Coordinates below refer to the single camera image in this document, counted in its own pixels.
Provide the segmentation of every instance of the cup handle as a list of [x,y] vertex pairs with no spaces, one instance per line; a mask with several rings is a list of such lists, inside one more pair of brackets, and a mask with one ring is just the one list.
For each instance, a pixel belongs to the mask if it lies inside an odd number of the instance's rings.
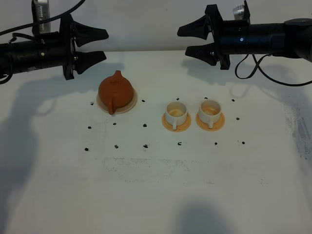
[[177,125],[177,119],[175,118],[174,119],[174,124],[173,124],[173,127],[172,127],[173,130],[176,130],[176,125]]
[[214,127],[214,121],[213,121],[213,118],[210,118],[209,120],[209,128],[213,128]]

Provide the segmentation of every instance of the stain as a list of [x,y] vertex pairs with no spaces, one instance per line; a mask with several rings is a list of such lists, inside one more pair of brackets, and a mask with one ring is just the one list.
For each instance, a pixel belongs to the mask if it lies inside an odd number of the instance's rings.
[[265,183],[264,180],[261,179],[260,184],[268,184],[268,183]]
[[312,158],[312,142],[305,118],[301,113],[301,106],[297,103],[292,106],[284,104],[286,134],[295,140],[296,147],[301,158]]
[[109,168],[107,169],[109,172],[116,172],[117,171],[117,168],[116,167],[112,167],[112,168]]
[[109,181],[172,183],[184,178],[187,184],[206,184],[211,182],[207,178],[210,167],[208,161],[198,160],[107,157],[104,158],[103,173]]

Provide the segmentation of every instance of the teapot handle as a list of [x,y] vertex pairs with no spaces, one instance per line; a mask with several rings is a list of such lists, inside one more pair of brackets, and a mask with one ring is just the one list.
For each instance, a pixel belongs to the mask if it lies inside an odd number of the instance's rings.
[[114,107],[114,98],[113,96],[110,96],[110,100],[107,103],[108,113],[110,115],[115,114],[116,108]]

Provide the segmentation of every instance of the brown teapot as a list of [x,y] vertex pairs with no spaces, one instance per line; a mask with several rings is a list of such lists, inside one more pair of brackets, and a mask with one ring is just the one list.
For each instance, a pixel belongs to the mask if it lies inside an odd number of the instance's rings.
[[116,71],[111,77],[102,81],[98,88],[98,97],[113,115],[116,109],[128,105],[134,97],[134,89],[131,83]]

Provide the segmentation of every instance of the black cable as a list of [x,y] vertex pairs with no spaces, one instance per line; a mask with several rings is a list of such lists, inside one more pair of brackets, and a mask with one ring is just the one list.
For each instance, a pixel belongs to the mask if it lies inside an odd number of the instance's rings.
[[238,67],[239,67],[239,65],[240,65],[246,58],[248,58],[248,56],[249,56],[249,55],[246,55],[246,57],[245,57],[241,62],[239,62],[238,65],[235,67],[235,75],[236,75],[236,77],[239,78],[239,79],[249,79],[249,78],[253,77],[253,75],[255,74],[255,72],[257,71],[257,69],[259,68],[260,63],[261,63],[262,60],[264,59],[264,57],[270,56],[270,55],[265,55],[265,56],[261,57],[261,59],[255,63],[255,67],[254,67],[253,71],[250,73],[249,76],[247,76],[247,77],[245,77],[245,78],[239,77],[239,76],[237,75]]
[[13,76],[13,64],[12,64],[11,60],[10,60],[9,58],[5,57],[5,56],[3,56],[3,58],[5,58],[5,59],[8,60],[8,62],[9,62],[9,64],[10,64],[10,72],[9,72],[9,74],[7,74],[7,77],[6,77],[5,79],[0,80],[0,84],[5,84],[5,83],[8,82],[8,81],[12,78],[12,76]]
[[277,84],[281,84],[281,85],[285,85],[285,86],[291,86],[291,87],[299,87],[299,86],[305,86],[305,85],[307,85],[307,84],[312,84],[312,80],[311,80],[311,81],[308,81],[308,82],[305,82],[305,83],[301,83],[301,84],[288,84],[288,83],[280,82],[280,81],[278,81],[278,80],[275,80],[275,79],[269,77],[269,76],[261,69],[260,63],[262,62],[262,60],[264,59],[264,57],[271,56],[271,55],[262,56],[261,59],[259,59],[259,61],[257,61],[257,59],[255,58],[255,56],[253,55],[253,60],[254,60],[254,62],[255,62],[255,66],[254,66],[253,71],[250,73],[249,76],[247,76],[247,77],[245,77],[245,78],[239,77],[239,76],[237,75],[237,69],[238,69],[239,65],[240,65],[246,58],[248,58],[248,56],[249,56],[249,55],[246,55],[245,58],[244,58],[241,62],[239,62],[238,65],[235,67],[235,75],[236,75],[236,77],[239,78],[239,79],[249,79],[249,78],[251,78],[251,77],[255,74],[255,72],[257,71],[257,69],[259,69],[259,71],[260,71],[266,78],[268,78],[269,80],[271,80],[271,81],[273,81],[273,82],[275,82],[275,83],[277,83]]
[[32,37],[30,35],[26,35],[23,33],[12,33],[12,37],[13,38],[11,40],[9,40],[9,44],[11,44],[12,42],[15,42],[17,40],[17,38],[25,38],[25,39],[33,40],[33,41],[41,41],[41,39]]
[[22,25],[22,26],[15,27],[15,28],[4,30],[4,31],[0,32],[0,36],[2,36],[4,34],[15,32],[17,30],[30,28],[30,27],[33,27],[33,26],[36,26],[36,25],[39,25],[39,24],[49,23],[49,22],[58,20],[58,19],[62,18],[63,16],[68,15],[68,14],[72,13],[73,11],[76,11],[85,1],[86,0],[81,0],[73,8],[69,9],[68,11],[66,11],[66,12],[64,12],[64,13],[58,15],[58,16],[54,16],[52,18],[48,18],[48,19],[45,19],[45,20],[42,20],[42,21],[39,21],[39,22],[29,23],[29,24],[25,24],[25,25]]
[[[254,59],[254,62],[257,64],[258,62],[257,62],[257,60],[256,60],[256,58],[255,58],[254,55],[253,55],[253,59]],[[275,83],[281,84],[281,85],[286,85],[286,86],[291,86],[291,87],[299,87],[299,86],[305,86],[305,85],[307,85],[307,84],[311,84],[311,83],[312,83],[312,80],[311,80],[311,81],[308,81],[308,82],[305,82],[305,83],[301,83],[301,84],[288,84],[288,83],[283,83],[283,82],[280,82],[280,81],[278,81],[278,80],[275,80],[275,79],[269,77],[267,74],[265,74],[265,72],[261,69],[260,66],[258,66],[258,69],[259,69],[259,71],[260,71],[266,78],[268,78],[269,80],[271,80],[271,81],[273,81],[273,82],[275,82]]]

